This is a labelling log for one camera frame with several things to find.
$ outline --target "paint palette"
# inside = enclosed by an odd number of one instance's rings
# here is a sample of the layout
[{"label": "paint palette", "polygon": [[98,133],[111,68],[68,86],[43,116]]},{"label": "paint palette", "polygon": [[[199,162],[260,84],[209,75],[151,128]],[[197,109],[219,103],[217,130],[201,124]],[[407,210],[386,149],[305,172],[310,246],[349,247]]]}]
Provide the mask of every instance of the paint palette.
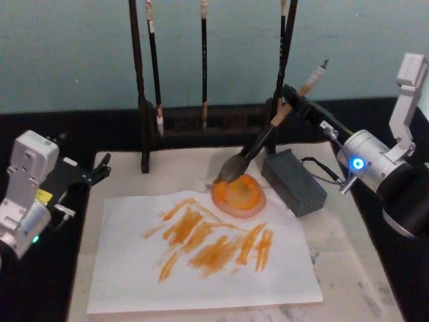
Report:
[{"label": "paint palette", "polygon": [[243,219],[258,214],[267,201],[259,183],[248,174],[240,176],[229,184],[214,183],[211,196],[214,204],[221,211]]}]

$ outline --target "orange paint stroke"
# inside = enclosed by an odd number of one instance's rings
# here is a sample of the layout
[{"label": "orange paint stroke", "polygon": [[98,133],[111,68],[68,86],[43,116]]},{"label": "orange paint stroke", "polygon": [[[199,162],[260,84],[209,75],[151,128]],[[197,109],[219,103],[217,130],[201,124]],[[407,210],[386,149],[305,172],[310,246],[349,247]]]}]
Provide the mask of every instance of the orange paint stroke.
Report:
[{"label": "orange paint stroke", "polygon": [[214,244],[202,248],[189,260],[188,265],[193,268],[202,268],[203,277],[207,278],[221,270],[231,260],[242,242],[240,237],[228,241],[228,237],[223,235]]},{"label": "orange paint stroke", "polygon": [[192,211],[188,206],[183,217],[163,234],[163,238],[167,240],[174,233],[174,237],[170,239],[168,245],[183,244],[201,219],[202,215],[198,211]]},{"label": "orange paint stroke", "polygon": [[167,248],[167,250],[161,255],[161,257],[155,262],[155,264],[152,266],[152,269],[154,269],[155,267],[160,267],[163,263],[163,261],[170,256],[175,250],[176,250],[176,246],[173,247],[169,247]]},{"label": "orange paint stroke", "polygon": [[147,239],[147,238],[149,238],[149,237],[151,237],[154,233],[156,233],[158,230],[160,230],[163,226],[165,226],[166,224],[165,223],[163,223],[162,225],[160,225],[159,227],[155,227],[155,228],[153,228],[153,229],[151,229],[151,230],[149,230],[149,231],[147,231],[147,232],[145,232],[143,235],[142,235],[142,238],[143,239]]},{"label": "orange paint stroke", "polygon": [[194,250],[196,247],[201,245],[203,241],[213,232],[213,224],[206,223],[203,221],[197,228],[193,235],[189,237],[188,242],[183,246],[185,253],[189,253]]},{"label": "orange paint stroke", "polygon": [[253,244],[255,243],[256,237],[261,232],[261,230],[267,225],[267,223],[262,223],[255,228],[253,228],[245,237],[243,246],[241,246],[241,253],[239,257],[235,260],[237,264],[240,265],[246,265],[247,264],[247,257],[249,255],[250,250],[253,247]]},{"label": "orange paint stroke", "polygon": [[163,217],[163,221],[168,221],[171,218],[173,218],[173,216],[175,216],[175,214],[177,214],[177,212],[179,212],[179,210],[181,210],[181,208],[183,208],[186,205],[195,205],[197,206],[204,214],[210,216],[213,220],[217,221],[218,223],[222,223],[224,226],[229,227],[231,229],[237,229],[237,230],[241,230],[241,231],[247,231],[245,229],[241,229],[233,224],[230,223],[225,223],[222,219],[220,219],[219,217],[217,217],[214,213],[212,213],[210,210],[208,210],[207,208],[203,207],[198,201],[196,201],[194,198],[187,198],[184,199],[183,201],[180,201],[176,206],[174,206],[173,209],[171,209],[170,211],[167,211],[167,213],[162,213],[161,216]]},{"label": "orange paint stroke", "polygon": [[183,201],[180,201],[176,206],[174,206],[174,208],[170,211],[167,212],[167,214],[164,216],[164,218],[162,220],[167,221],[170,220],[171,218],[173,218],[173,216],[175,214],[177,214],[177,212],[185,205],[194,205],[196,202],[196,200],[194,198],[187,198],[184,199]]},{"label": "orange paint stroke", "polygon": [[259,244],[257,245],[257,260],[255,272],[260,270],[261,272],[265,269],[267,265],[269,250],[271,248],[274,232],[272,230],[264,230],[262,233],[262,238]]},{"label": "orange paint stroke", "polygon": [[160,277],[158,278],[158,284],[165,281],[172,271],[174,264],[179,259],[179,252],[174,252],[174,254],[168,259],[164,267],[161,269]]}]

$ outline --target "white table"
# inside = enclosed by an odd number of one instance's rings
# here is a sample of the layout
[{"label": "white table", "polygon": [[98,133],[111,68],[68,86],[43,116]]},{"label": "white table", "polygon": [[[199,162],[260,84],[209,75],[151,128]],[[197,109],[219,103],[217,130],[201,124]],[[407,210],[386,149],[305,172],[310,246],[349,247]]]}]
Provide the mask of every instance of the white table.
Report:
[{"label": "white table", "polygon": [[[299,158],[314,156],[337,174],[341,173],[328,142],[280,146],[278,151],[286,148],[291,148]],[[239,148],[201,148],[152,152],[149,174],[140,172],[140,153],[111,152],[111,175],[94,186],[90,194],[68,320],[403,321],[353,197],[350,193],[345,196],[340,194],[338,186],[325,182],[321,182],[328,193],[324,208],[301,218],[314,262],[314,271],[322,289],[323,303],[109,315],[86,314],[104,200],[134,195],[165,195],[181,190],[207,191],[222,163],[238,151]],[[105,152],[98,153],[95,163],[98,163],[104,154]],[[248,173],[263,187],[268,187],[260,175],[264,156],[265,154],[261,152],[255,161],[252,161]],[[313,173],[326,176],[311,164],[308,168]]]}]

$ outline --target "black cable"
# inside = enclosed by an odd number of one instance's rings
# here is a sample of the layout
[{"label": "black cable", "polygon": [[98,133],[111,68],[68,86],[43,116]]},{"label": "black cable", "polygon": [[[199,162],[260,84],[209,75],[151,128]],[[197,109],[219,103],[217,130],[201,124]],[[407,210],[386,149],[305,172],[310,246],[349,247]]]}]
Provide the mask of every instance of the black cable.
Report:
[{"label": "black cable", "polygon": [[315,157],[307,156],[305,158],[302,158],[301,163],[304,163],[305,161],[313,161],[316,163],[323,171],[325,171],[335,182],[338,182],[340,180],[340,177],[336,175],[335,172],[333,172],[329,167],[325,166],[323,163],[321,163],[319,160],[317,160]]}]

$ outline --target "cable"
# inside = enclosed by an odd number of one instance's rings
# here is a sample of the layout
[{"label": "cable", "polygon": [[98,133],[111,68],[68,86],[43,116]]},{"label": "cable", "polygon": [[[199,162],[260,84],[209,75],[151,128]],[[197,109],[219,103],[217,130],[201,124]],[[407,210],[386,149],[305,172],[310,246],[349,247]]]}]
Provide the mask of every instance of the cable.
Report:
[{"label": "cable", "polygon": [[327,166],[325,166],[323,163],[321,163],[320,161],[318,161],[316,158],[314,158],[312,156],[302,158],[300,161],[301,161],[301,163],[304,163],[305,161],[313,161],[319,167],[321,167],[321,169],[323,169],[334,181],[337,181],[340,179],[340,177],[337,176],[335,172],[333,172],[330,168],[328,168]]},{"label": "cable", "polygon": [[321,180],[321,181],[324,181],[324,182],[327,182],[327,183],[330,183],[330,184],[337,184],[337,185],[341,185],[342,184],[342,182],[341,182],[341,180],[340,180],[340,177],[339,176],[337,176],[336,174],[335,174],[335,172],[333,172],[329,167],[327,167],[327,166],[325,166],[323,163],[321,163],[320,161],[318,161],[316,158],[314,158],[314,157],[312,157],[312,156],[308,156],[308,157],[305,157],[305,158],[302,158],[301,160],[301,164],[302,165],[304,165],[304,162],[305,161],[313,161],[314,163],[316,163],[321,169],[323,169],[323,171],[325,171],[334,181],[331,181],[331,180],[328,180],[328,179],[325,179],[325,178],[323,178],[323,177],[321,177],[321,176],[318,176],[317,174],[314,174],[314,173],[312,173],[311,171],[309,171],[307,168],[306,168],[306,170],[314,177],[314,178],[316,178],[316,179],[319,179],[319,180]]},{"label": "cable", "polygon": [[347,163],[347,178],[350,179],[350,177],[352,176],[353,173],[350,171],[349,156],[346,153],[346,150],[344,149],[344,146],[338,141],[338,139],[332,139],[332,140],[340,148],[340,150],[344,154],[344,157],[346,158],[346,163]]}]

